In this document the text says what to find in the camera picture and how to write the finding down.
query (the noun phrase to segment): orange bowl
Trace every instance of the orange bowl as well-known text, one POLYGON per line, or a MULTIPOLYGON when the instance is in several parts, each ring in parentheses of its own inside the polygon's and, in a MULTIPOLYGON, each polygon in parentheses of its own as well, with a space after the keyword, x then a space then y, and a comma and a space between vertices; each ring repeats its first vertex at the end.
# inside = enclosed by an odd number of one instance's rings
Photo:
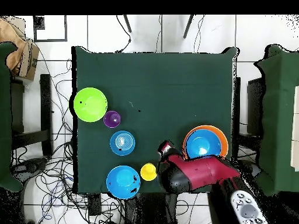
POLYGON ((184 142, 183 142, 183 153, 185 156, 185 159, 188 159, 188 155, 185 151, 185 146, 186 146, 186 142, 187 142, 187 138, 188 136, 193 132, 193 131, 197 131, 197 130, 209 130, 212 131, 213 133, 216 134, 216 136, 218 136, 220 143, 221 143, 221 152, 220 152, 220 156, 222 157, 226 157, 227 153, 228 153, 228 142, 227 142, 227 138, 225 137, 224 133, 218 129, 215 126, 212 125, 201 125, 198 127, 193 128, 191 131, 188 132, 188 134, 186 135, 184 142))

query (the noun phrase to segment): purple cup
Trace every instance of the purple cup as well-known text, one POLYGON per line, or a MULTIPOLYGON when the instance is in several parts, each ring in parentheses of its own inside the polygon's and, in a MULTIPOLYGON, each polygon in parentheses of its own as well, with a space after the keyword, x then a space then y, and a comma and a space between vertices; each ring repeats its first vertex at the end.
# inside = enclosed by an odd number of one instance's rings
POLYGON ((108 111, 104 115, 104 124, 109 128, 115 128, 120 123, 120 115, 116 111, 108 111))

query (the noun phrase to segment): table leg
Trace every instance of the table leg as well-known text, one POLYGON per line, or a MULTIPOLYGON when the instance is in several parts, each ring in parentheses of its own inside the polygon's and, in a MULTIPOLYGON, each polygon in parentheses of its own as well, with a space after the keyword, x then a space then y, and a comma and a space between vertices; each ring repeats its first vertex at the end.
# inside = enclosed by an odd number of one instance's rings
POLYGON ((189 31, 189 27, 190 27, 190 25, 191 25, 193 16, 194 16, 194 15, 190 15, 190 16, 189 16, 189 20, 188 20, 188 23, 187 23, 187 26, 186 26, 186 29, 185 29, 185 32, 184 32, 184 36, 183 36, 184 39, 187 37, 187 34, 188 34, 188 31, 189 31))
POLYGON ((129 22, 128 22, 128 17, 127 17, 127 15, 123 15, 123 16, 124 16, 124 21, 126 22, 126 25, 127 25, 127 27, 128 27, 128 31, 129 31, 129 33, 132 33, 131 26, 130 26, 130 24, 129 24, 129 22))

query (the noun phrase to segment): green bowl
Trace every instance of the green bowl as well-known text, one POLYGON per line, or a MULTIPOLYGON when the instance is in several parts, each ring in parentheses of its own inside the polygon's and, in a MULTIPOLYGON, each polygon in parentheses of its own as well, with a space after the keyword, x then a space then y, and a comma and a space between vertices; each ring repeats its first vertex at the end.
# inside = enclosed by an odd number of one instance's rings
POLYGON ((80 90, 74 99, 74 110, 85 122, 100 120, 107 111, 107 99, 102 91, 93 87, 80 90))

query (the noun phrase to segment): floor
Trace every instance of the floor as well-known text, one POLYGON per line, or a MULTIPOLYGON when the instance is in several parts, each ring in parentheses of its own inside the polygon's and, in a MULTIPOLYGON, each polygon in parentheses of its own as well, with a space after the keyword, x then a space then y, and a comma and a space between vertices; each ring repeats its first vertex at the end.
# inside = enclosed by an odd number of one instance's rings
MULTIPOLYGON (((26 21, 26 36, 33 38, 33 17, 18 16, 26 21)), ((203 15, 196 15, 190 26, 186 39, 183 39, 184 30, 189 15, 163 15, 162 52, 180 53, 221 53, 227 47, 238 47, 240 53, 237 62, 237 75, 241 77, 241 116, 240 130, 246 133, 247 123, 247 97, 246 86, 249 80, 261 76, 254 62, 264 56, 265 47, 268 44, 280 44, 288 50, 299 49, 299 18, 298 15, 206 15, 203 22, 199 20, 203 15)), ((158 33, 161 30, 159 15, 128 15, 132 33, 131 43, 124 50, 132 52, 161 52, 161 34, 157 42, 158 33)), ((119 20, 127 30, 124 18, 119 20)), ((40 49, 39 59, 34 81, 23 80, 25 85, 23 123, 25 132, 40 130, 40 74, 50 73, 54 83, 58 82, 58 90, 69 99, 71 88, 71 46, 83 46, 91 52, 106 53, 115 52, 124 48, 128 42, 128 36, 119 25, 116 16, 67 16, 67 41, 55 41, 64 39, 64 16, 45 16, 44 30, 37 30, 38 40, 51 40, 50 42, 37 42, 40 49)), ((55 89, 52 88, 52 100, 60 106, 55 89)), ((68 102, 62 98, 62 108, 65 111, 68 102)), ((54 149, 65 141, 71 139, 71 133, 64 128, 60 134, 62 125, 60 109, 53 104, 53 139, 54 149)), ((68 111, 65 122, 72 128, 72 114, 68 111)), ((17 150, 18 156, 25 149, 17 150)), ((59 150, 54 158, 62 157, 59 150)), ((42 156, 40 143, 28 146, 28 152, 22 156, 30 159, 42 156)), ((72 174, 71 165, 66 168, 72 174)), ((46 192, 54 189, 55 183, 48 188, 43 183, 42 177, 31 179, 25 191, 25 214, 27 219, 38 222, 43 217, 44 209, 49 206, 46 192)), ((46 178, 47 183, 54 182, 51 177, 46 178)), ((102 205, 103 210, 108 210, 109 201, 102 205)), ((77 209, 69 209, 65 213, 65 207, 54 204, 47 217, 41 224, 57 224, 61 216, 65 216, 59 224, 87 224, 77 209)), ((191 195, 188 193, 179 195, 177 204, 177 220, 179 224, 211 224, 210 211, 206 194, 191 195)), ((112 211, 114 221, 120 219, 117 210, 112 211)))

